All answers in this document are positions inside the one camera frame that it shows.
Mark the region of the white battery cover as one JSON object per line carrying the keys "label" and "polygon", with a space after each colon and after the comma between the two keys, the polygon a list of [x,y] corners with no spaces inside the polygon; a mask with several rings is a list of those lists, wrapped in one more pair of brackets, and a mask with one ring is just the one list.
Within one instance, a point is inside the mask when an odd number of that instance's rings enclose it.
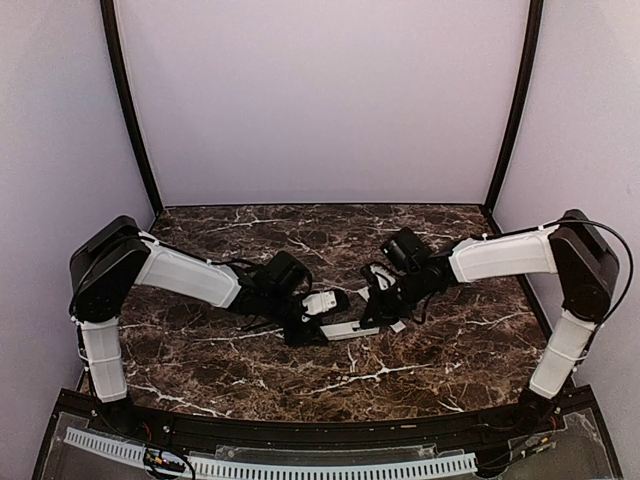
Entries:
{"label": "white battery cover", "polygon": [[357,290],[357,294],[365,301],[365,312],[359,321],[359,328],[361,330],[380,329],[383,327],[390,328],[394,333],[399,333],[406,328],[406,325],[401,320],[396,320],[391,323],[389,320],[375,319],[372,313],[373,308],[369,305],[370,295],[367,287],[363,287]]}

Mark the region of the white remote control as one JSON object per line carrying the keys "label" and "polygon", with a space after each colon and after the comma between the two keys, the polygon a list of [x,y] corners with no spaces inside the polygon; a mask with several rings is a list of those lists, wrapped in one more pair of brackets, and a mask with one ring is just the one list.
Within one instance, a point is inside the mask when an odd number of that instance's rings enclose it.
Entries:
{"label": "white remote control", "polygon": [[380,333],[379,327],[362,328],[358,321],[322,325],[321,331],[329,341],[349,340]]}

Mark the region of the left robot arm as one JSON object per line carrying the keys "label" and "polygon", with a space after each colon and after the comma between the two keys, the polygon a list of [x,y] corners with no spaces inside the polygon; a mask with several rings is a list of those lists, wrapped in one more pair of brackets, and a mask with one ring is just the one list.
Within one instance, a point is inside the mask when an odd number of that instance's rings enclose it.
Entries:
{"label": "left robot arm", "polygon": [[310,271],[295,257],[277,253],[266,264],[244,259],[214,262],[171,247],[120,216],[70,259],[69,315],[80,331],[103,421],[120,436],[141,427],[140,412],[128,396],[118,333],[119,316],[136,285],[160,288],[243,316],[279,325],[287,344],[327,341],[321,318],[340,310],[336,291],[299,292],[311,284]]}

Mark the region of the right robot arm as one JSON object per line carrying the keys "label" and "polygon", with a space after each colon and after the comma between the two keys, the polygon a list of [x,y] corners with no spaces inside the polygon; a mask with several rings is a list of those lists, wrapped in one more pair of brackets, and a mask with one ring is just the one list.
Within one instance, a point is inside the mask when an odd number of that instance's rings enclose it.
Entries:
{"label": "right robot arm", "polygon": [[390,326],[410,318],[418,304],[463,283],[525,274],[555,274],[564,299],[545,351],[530,377],[533,394],[516,405],[510,424],[534,432],[549,416],[547,400],[561,391],[583,361],[592,339],[624,299],[615,292],[620,261],[603,237],[611,227],[572,209],[558,220],[499,235],[473,236],[434,251],[408,227],[381,247],[390,262],[361,269],[368,299],[364,328]]}

